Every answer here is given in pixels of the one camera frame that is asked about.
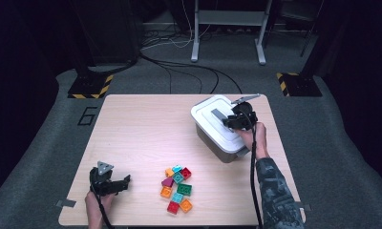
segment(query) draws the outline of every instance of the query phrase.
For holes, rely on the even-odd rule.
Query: white lid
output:
[[[223,126],[223,118],[233,115],[231,101],[220,94],[214,95],[191,109],[191,115],[200,128],[229,154],[238,153],[243,147],[242,138],[229,128]]]

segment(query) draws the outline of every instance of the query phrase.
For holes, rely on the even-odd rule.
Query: table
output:
[[[259,38],[254,39],[257,56],[260,65],[265,65],[265,53],[263,51],[263,38],[269,16],[272,0],[267,0],[265,11],[229,11],[229,10],[200,10],[199,0],[195,0],[195,38],[191,54],[191,61],[198,61],[200,51],[200,24],[207,25],[236,25],[236,26],[260,26]]]
[[[240,94],[224,94],[230,100]],[[198,137],[191,108],[212,94],[112,94],[105,98],[81,159],[59,223],[87,225],[84,198],[89,173],[99,160],[113,164],[111,180],[131,175],[129,189],[113,202],[109,220],[123,226],[257,225],[249,183],[250,156],[222,163]],[[249,101],[267,127],[268,150],[296,201],[300,201],[267,98]],[[165,169],[187,167],[192,176],[193,208],[167,212],[169,199],[160,196]],[[259,184],[256,191],[261,203]]]

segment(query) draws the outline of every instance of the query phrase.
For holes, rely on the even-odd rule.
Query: purple block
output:
[[[169,177],[169,178],[165,179],[164,181],[162,181],[161,185],[167,186],[167,187],[172,187],[173,183],[174,183],[174,180],[171,177]]]

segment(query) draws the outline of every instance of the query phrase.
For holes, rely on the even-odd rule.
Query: person's left hand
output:
[[[101,197],[101,203],[104,206],[105,214],[108,214],[111,211],[111,204],[114,199],[115,194],[110,194],[105,197]],[[85,197],[86,209],[87,209],[87,218],[89,221],[89,229],[100,229],[102,228],[102,214],[99,210],[98,202],[96,201],[96,196],[93,192],[88,192]]]

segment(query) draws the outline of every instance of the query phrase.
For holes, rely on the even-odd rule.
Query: camouflage sleeve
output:
[[[304,228],[298,205],[274,160],[269,157],[258,160],[256,170],[262,194],[264,228]]]

